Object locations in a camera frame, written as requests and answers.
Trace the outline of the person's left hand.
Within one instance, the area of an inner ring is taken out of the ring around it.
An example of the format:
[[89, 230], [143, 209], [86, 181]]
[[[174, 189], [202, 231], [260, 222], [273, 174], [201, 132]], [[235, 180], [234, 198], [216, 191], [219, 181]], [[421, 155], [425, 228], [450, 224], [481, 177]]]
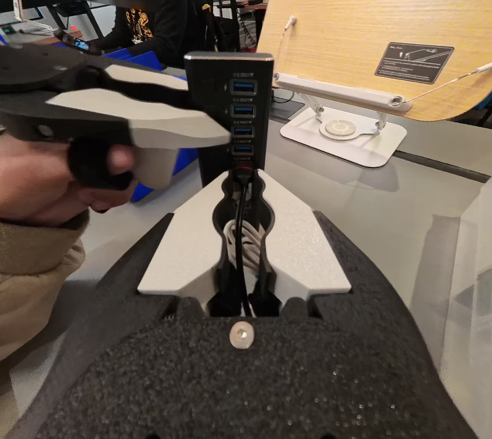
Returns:
[[105, 212], [130, 200], [136, 180], [123, 191], [81, 185], [68, 166], [68, 149], [1, 135], [1, 221], [59, 227], [87, 209]]

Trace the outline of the clear plastic bin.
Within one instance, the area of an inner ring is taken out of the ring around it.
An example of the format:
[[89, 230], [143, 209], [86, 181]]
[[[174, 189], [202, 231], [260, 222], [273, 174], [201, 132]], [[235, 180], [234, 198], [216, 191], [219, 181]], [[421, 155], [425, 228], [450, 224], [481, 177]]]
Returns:
[[434, 216], [410, 311], [453, 402], [491, 438], [491, 179], [460, 217]]

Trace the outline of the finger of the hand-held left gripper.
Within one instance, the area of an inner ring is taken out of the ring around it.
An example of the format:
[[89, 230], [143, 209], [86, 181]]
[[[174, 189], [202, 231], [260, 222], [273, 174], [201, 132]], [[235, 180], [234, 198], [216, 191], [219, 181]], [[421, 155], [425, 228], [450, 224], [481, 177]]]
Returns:
[[104, 88], [142, 102], [189, 109], [186, 80], [145, 67], [108, 66], [104, 69]]
[[133, 144], [139, 148], [202, 148], [230, 143], [231, 135], [203, 111], [176, 108], [124, 96], [116, 91], [89, 89], [59, 94], [48, 104], [124, 118]]

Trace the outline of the person's left forearm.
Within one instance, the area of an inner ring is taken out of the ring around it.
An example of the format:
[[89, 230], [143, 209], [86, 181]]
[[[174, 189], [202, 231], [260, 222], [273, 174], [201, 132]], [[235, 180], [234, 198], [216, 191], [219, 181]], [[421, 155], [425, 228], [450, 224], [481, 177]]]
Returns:
[[85, 260], [86, 210], [60, 227], [1, 222], [1, 361], [47, 325], [65, 280]]

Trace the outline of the black smartphone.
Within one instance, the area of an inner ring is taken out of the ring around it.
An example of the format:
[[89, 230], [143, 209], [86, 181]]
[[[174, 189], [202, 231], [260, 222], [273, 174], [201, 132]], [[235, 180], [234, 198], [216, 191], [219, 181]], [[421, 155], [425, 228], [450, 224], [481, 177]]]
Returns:
[[79, 50], [84, 53], [90, 52], [90, 46], [88, 42], [83, 41], [78, 37], [70, 35], [68, 32], [58, 29], [53, 32], [54, 37], [66, 47]]

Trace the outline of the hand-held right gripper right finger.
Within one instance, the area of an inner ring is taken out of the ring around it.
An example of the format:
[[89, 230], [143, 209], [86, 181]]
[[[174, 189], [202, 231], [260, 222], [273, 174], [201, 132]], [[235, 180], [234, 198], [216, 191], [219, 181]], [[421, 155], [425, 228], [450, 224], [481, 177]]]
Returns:
[[277, 317], [292, 298], [347, 294], [352, 286], [314, 211], [265, 171], [255, 172], [251, 199], [259, 229], [259, 268], [250, 304]]

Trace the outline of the black usb hub tower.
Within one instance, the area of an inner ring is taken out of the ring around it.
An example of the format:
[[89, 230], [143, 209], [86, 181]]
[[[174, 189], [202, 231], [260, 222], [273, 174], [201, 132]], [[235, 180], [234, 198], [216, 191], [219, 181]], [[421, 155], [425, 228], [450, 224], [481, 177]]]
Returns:
[[199, 148], [202, 186], [236, 166], [264, 169], [273, 55], [191, 52], [184, 64], [193, 103], [230, 134], [225, 145]]

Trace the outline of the blue plastic bin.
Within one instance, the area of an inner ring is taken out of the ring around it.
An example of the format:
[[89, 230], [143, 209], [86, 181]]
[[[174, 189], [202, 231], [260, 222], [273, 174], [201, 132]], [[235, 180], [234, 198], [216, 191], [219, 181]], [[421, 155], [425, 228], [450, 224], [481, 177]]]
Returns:
[[[182, 69], [172, 69], [172, 68], [164, 68], [163, 65], [158, 61], [157, 56], [154, 52], [147, 52], [138, 56], [131, 56], [127, 49], [120, 49], [114, 52], [111, 52], [103, 57], [117, 60], [119, 63], [129, 63], [139, 67], [143, 67], [148, 71], [156, 71], [158, 73], [162, 73], [169, 77], [180, 79], [184, 83], [186, 83], [186, 75], [184, 70]], [[179, 172], [183, 171], [189, 165], [191, 165], [195, 160], [198, 159], [198, 150], [197, 149], [180, 149], [176, 156], [176, 161], [173, 169], [172, 176], [177, 175]], [[133, 191], [131, 202], [137, 203], [140, 200], [143, 200], [147, 195], [153, 192], [153, 189], [139, 183], [135, 190]]]

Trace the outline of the wooden book stand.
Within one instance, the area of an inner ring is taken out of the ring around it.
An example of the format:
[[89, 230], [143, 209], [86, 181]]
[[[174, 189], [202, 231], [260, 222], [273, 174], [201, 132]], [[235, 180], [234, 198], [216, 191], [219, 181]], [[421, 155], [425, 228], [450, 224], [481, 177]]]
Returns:
[[259, 52], [307, 109], [284, 138], [366, 168], [491, 92], [491, 0], [269, 0]]

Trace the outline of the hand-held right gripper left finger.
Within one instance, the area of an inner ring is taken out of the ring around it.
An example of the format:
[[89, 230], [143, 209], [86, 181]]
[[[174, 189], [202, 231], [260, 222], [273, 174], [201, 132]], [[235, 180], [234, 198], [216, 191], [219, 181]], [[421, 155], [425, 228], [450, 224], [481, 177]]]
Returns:
[[234, 190], [224, 172], [174, 211], [139, 293], [195, 298], [210, 315], [244, 315], [224, 233], [236, 219]]

